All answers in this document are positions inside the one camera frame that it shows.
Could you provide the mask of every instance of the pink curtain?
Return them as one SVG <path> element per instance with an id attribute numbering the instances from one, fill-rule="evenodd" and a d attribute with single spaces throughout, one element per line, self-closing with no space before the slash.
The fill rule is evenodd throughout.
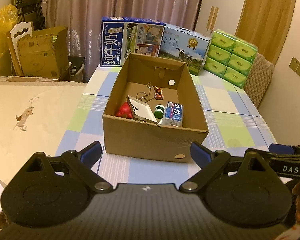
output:
<path id="1" fill-rule="evenodd" d="M 101 17 L 114 14 L 115 0 L 42 0 L 46 26 L 68 27 L 71 56 L 86 58 L 85 80 L 100 62 Z"/>
<path id="2" fill-rule="evenodd" d="M 152 18 L 192 30 L 199 0 L 117 0 L 115 16 Z"/>
<path id="3" fill-rule="evenodd" d="M 68 27 L 71 56 L 86 58 L 88 81 L 100 62 L 102 16 L 152 18 L 193 29 L 199 0 L 42 0 L 47 28 Z"/>

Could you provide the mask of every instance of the human hand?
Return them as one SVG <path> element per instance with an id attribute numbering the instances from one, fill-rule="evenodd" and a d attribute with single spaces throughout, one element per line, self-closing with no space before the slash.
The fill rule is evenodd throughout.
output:
<path id="1" fill-rule="evenodd" d="M 300 223 L 300 182 L 294 186 L 292 189 L 293 195 L 298 195 L 296 199 L 296 223 Z"/>

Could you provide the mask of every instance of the checkered tablecloth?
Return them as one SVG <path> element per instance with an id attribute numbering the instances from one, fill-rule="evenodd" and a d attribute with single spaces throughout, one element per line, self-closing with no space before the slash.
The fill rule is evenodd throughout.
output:
<path id="1" fill-rule="evenodd" d="M 101 159 L 92 170 L 116 186 L 117 183 L 175 183 L 177 187 L 200 168 L 194 163 L 171 163 L 107 154 L 102 114 L 120 68 L 97 68 L 58 147 L 56 156 L 81 150 L 98 140 Z M 244 90 L 205 70 L 192 76 L 197 88 L 209 134 L 203 145 L 243 156 L 247 148 L 268 150 L 275 139 Z"/>

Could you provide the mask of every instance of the orange toy car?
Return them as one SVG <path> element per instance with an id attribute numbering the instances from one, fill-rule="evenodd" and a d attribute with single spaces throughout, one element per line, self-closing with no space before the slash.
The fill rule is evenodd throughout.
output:
<path id="1" fill-rule="evenodd" d="M 154 89 L 154 99 L 156 99 L 156 100 L 162 100 L 163 99 L 162 88 L 155 88 Z"/>

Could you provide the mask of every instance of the silver screw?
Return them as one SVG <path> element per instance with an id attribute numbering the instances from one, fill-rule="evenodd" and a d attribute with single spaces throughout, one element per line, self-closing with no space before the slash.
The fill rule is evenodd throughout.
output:
<path id="1" fill-rule="evenodd" d="M 195 190 L 198 187 L 198 184 L 192 181 L 187 181 L 181 185 L 181 187 L 185 190 Z"/>
<path id="2" fill-rule="evenodd" d="M 96 183 L 96 184 L 94 185 L 94 187 L 95 187 L 97 190 L 103 191 L 103 190 L 109 189 L 109 188 L 111 187 L 111 185 L 110 185 L 108 182 L 106 182 L 106 181 L 102 181 L 102 182 Z"/>

